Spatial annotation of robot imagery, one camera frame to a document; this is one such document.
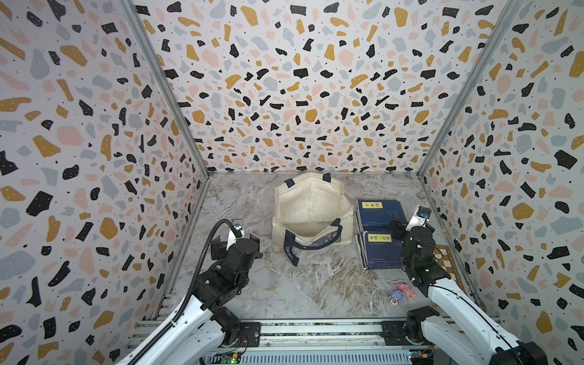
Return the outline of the aluminium corner frame post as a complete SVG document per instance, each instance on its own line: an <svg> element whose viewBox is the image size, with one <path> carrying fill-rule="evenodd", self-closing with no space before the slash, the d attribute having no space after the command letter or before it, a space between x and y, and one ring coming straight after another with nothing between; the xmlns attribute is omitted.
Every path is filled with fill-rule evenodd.
<svg viewBox="0 0 584 365"><path fill-rule="evenodd" d="M193 135L191 134L189 126L186 123L185 117L181 113L178 101L176 100L176 97L174 96L173 91L167 82L164 69L158 62L155 50L153 49L153 46L148 38L147 31L144 29L138 16L135 5L133 1L130 0L119 0L118 3L120 5L121 12L123 13L126 21L129 23L129 28L134 34L137 44L141 48L144 59L151 70L151 74L156 84L160 88L164 100L167 102L167 105L170 108L170 112L172 113L178 125L179 131L182 133L186 146L193 156L196 171L199 173L203 181L207 181L209 179L208 169L205 166L202 156L199 153L199 149L193 138Z"/></svg>
<svg viewBox="0 0 584 365"><path fill-rule="evenodd" d="M424 174L427 173L427 171L430 169L432 160L439 151L441 144L444 140L447 139L447 134L455 124L459 114L462 111L462 108L465 106L466 100L471 95L476 85L480 82L482 73L486 70L491 57L497 50L497 47L502 41L503 36L511 26L515 16L518 14L522 6L523 1L509 0L503 7L500 17L497 19L497 24L495 24L494 30L492 30L491 35L485 44L485 47L479 55L476 64L474 64L472 67L471 72L463 84L461 91L454 99L453 106L450 109L450 112L447 114L447 118L444 124L436 134L436 138L433 141L433 144L430 146L430 150L424 158L420 170L417 172L419 180L422 180Z"/></svg>

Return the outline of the aluminium corner frame post left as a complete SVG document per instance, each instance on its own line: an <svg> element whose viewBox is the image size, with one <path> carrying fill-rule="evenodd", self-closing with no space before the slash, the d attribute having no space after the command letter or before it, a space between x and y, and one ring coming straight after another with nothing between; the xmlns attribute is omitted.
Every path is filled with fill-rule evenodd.
<svg viewBox="0 0 584 365"><path fill-rule="evenodd" d="M178 125L179 131L182 133L186 146L193 156L196 171L199 173L203 181L207 181L209 179L208 169L205 166L202 156L199 153L199 149L193 138L193 135L191 134L189 126L186 123L185 117L181 113L178 101L176 100L176 97L174 96L173 91L167 82L164 69L158 62L155 50L153 49L153 46L148 38L147 31L144 29L138 16L135 5L133 1L130 0L119 0L118 3L120 5L121 12L123 13L126 21L129 23L129 28L134 34L137 44L141 48L144 59L151 70L151 74L156 84L160 88L164 100L167 102L167 105L170 108L170 112L172 113Z"/></svg>

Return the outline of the aluminium corner frame post right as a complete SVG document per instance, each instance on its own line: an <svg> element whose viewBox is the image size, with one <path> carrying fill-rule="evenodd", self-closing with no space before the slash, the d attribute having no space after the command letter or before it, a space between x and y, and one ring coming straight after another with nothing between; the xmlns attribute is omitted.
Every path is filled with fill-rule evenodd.
<svg viewBox="0 0 584 365"><path fill-rule="evenodd" d="M422 180L424 174L427 173L427 171L430 169L432 160L439 151L441 144L444 140L447 139L447 134L455 124L459 114L462 111L462 108L465 106L466 100L471 95L476 85L480 82L482 73L486 70L491 57L497 50L497 47L502 41L503 36L511 26L515 16L518 14L522 6L523 1L509 0L503 7L500 17L497 19L497 24L495 24L494 30L492 30L491 35L485 44L485 47L479 55L476 64L474 64L472 67L471 72L463 84L461 91L454 99L453 106L450 109L450 112L447 114L447 118L444 124L436 134L436 138L433 141L433 144L430 146L430 150L424 158L420 170L417 172L419 180Z"/></svg>

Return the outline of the small purple object on table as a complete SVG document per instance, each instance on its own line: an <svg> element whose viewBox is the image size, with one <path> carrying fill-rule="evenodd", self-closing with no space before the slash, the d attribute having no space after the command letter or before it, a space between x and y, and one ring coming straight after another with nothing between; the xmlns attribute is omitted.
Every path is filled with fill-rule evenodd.
<svg viewBox="0 0 584 365"><path fill-rule="evenodd" d="M415 298L415 293L412 289L407 286L406 283L400 282L397 285L397 289L395 289L389 295L389 304L392 307L397 307L400 304L404 304L405 302L412 301Z"/></svg>

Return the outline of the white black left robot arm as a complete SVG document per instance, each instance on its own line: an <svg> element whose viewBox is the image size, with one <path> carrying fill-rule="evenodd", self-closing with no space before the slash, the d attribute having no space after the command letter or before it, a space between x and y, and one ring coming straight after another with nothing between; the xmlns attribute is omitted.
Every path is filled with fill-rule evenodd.
<svg viewBox="0 0 584 365"><path fill-rule="evenodd" d="M262 258L260 240L238 238L222 248L208 270L196 279L192 294L187 294L170 316L121 364L193 364L214 349L239 342L241 320L225 304L249 283L249 270Z"/></svg>

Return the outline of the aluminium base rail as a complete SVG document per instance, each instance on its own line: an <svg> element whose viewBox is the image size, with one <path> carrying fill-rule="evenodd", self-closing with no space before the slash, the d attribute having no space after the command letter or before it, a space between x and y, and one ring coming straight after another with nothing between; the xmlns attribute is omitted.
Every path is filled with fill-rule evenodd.
<svg viewBox="0 0 584 365"><path fill-rule="evenodd" d="M450 319L430 324L426 338L404 319L253 320L229 325L182 322L137 358L163 328L140 325L124 364L413 364L443 352L457 364L488 364L490 357Z"/></svg>

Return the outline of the beige canvas floral tote bag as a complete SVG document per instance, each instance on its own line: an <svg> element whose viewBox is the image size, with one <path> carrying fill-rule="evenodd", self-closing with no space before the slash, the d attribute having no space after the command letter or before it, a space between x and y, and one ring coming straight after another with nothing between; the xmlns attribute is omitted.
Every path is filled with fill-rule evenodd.
<svg viewBox="0 0 584 365"><path fill-rule="evenodd" d="M353 236L354 205L331 173L303 173L276 187L272 244L292 266L310 252L350 246Z"/></svg>

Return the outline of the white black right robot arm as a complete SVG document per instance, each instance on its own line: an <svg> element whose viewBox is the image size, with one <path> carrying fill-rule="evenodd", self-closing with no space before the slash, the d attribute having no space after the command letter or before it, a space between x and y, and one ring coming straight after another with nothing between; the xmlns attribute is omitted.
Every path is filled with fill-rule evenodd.
<svg viewBox="0 0 584 365"><path fill-rule="evenodd" d="M410 342L429 342L458 364L546 364L535 342L523 342L495 322L458 286L434 258L434 229L423 206L406 222L392 216L389 231L401 241L404 271L414 287L438 305L459 328L454 329L431 306L408 312L404 333Z"/></svg>

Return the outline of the dark blue thin book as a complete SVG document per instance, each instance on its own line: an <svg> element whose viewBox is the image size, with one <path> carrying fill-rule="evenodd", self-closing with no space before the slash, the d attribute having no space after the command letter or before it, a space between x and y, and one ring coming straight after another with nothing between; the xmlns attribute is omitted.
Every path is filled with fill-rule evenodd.
<svg viewBox="0 0 584 365"><path fill-rule="evenodd" d="M389 231L364 231L357 234L360 258L366 270L398 269L403 265L402 242Z"/></svg>
<svg viewBox="0 0 584 365"><path fill-rule="evenodd" d="M394 217L400 221L406 221L402 205L397 200L357 200L357 220L363 231L385 230Z"/></svg>

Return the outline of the wooden chessboard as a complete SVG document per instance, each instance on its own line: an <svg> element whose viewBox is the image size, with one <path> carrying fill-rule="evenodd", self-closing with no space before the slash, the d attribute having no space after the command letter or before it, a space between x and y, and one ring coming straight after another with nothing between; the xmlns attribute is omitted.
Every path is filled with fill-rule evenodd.
<svg viewBox="0 0 584 365"><path fill-rule="evenodd" d="M451 278L457 283L460 289L467 293L465 282L462 280L462 275L460 275L451 249L445 245L437 245L434 249L434 258L438 265L451 275Z"/></svg>

